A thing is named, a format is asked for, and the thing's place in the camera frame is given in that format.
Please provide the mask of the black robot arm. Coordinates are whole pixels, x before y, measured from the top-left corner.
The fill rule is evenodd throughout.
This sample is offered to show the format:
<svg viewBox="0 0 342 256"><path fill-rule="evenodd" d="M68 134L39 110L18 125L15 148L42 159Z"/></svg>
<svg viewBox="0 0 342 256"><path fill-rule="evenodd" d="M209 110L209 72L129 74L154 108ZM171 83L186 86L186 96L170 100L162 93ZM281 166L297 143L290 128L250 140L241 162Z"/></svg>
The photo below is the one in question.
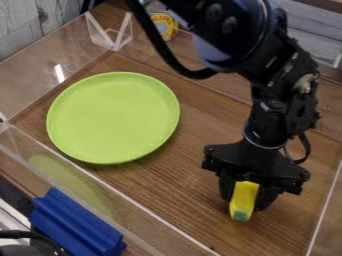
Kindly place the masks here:
<svg viewBox="0 0 342 256"><path fill-rule="evenodd" d="M310 151L306 131L321 119L317 110L318 64L289 36L288 14L270 0L158 0L191 32L206 67L187 69L171 52L139 0L125 0L151 44L185 77L206 79L237 73L251 82L253 108L243 139L203 149L202 168L219 177L221 196L237 197L241 182L259 185L253 209L269 208L280 194L300 194L310 172L290 157L297 138Z"/></svg>

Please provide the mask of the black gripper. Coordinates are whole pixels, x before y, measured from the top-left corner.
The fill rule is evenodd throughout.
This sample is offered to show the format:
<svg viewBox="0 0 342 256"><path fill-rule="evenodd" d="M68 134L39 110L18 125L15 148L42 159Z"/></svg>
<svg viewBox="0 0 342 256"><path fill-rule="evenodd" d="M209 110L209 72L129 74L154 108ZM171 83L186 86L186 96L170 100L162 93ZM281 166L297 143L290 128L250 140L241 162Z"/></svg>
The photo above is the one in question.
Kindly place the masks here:
<svg viewBox="0 0 342 256"><path fill-rule="evenodd" d="M233 144L207 145L203 149L202 168L219 177L219 193L230 202L235 182L249 181L259 184L255 211L266 210L284 192L300 195L310 172L280 153L265 149L246 139Z"/></svg>

